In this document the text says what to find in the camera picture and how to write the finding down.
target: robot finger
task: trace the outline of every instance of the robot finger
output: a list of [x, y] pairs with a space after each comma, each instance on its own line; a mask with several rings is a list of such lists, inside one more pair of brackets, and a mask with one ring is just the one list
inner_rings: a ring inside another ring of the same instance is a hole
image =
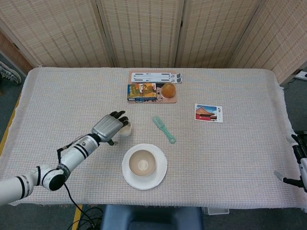
[[120, 111], [117, 114], [114, 115], [115, 118], [119, 118], [120, 116], [122, 116], [125, 113], [125, 111]]
[[108, 142], [107, 142], [109, 145], [114, 145], [114, 142], [112, 141], [112, 139], [111, 140], [109, 140]]
[[126, 116], [121, 117], [120, 119], [118, 119], [120, 122], [124, 122], [127, 121], [128, 118]]
[[128, 121], [128, 120], [123, 121], [123, 127], [127, 126], [128, 124], [129, 124], [129, 121]]
[[110, 116], [115, 116], [117, 114], [117, 111], [111, 112]]

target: white plate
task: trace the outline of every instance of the white plate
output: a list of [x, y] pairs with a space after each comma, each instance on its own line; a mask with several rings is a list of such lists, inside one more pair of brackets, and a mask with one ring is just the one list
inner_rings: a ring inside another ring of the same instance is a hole
[[[129, 159], [131, 155], [138, 150], [147, 150], [151, 152], [155, 158], [155, 170], [149, 176], [136, 176], [129, 168]], [[136, 189], [147, 190], [156, 187], [162, 182], [167, 171], [167, 159], [156, 145], [138, 144], [126, 152], [122, 162], [122, 170], [128, 184]]]

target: orange fruit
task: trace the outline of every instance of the orange fruit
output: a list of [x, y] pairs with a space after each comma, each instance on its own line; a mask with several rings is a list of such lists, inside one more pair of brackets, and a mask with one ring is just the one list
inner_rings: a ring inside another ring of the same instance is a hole
[[176, 88], [172, 83], [166, 83], [162, 86], [161, 94], [165, 98], [172, 98], [176, 94]]

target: teal brush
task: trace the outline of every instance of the teal brush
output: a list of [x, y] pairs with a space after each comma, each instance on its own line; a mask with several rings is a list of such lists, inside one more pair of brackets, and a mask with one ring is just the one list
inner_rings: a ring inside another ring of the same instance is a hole
[[169, 143], [171, 144], [175, 144], [176, 142], [176, 138], [174, 138], [167, 130], [167, 128], [165, 127], [165, 124], [163, 123], [163, 121], [161, 120], [161, 118], [159, 118], [158, 116], [154, 116], [153, 117], [153, 122], [156, 124], [156, 126], [161, 129], [164, 134], [166, 135], [166, 137], [168, 138]]

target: small white cup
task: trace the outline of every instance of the small white cup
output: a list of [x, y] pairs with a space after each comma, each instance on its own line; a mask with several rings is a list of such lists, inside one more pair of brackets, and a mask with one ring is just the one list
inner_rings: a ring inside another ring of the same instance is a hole
[[125, 127], [121, 128], [118, 132], [118, 135], [120, 135], [121, 137], [127, 137], [131, 134], [131, 130], [132, 130], [132, 125], [131, 122], [128, 121], [129, 124], [127, 124]]

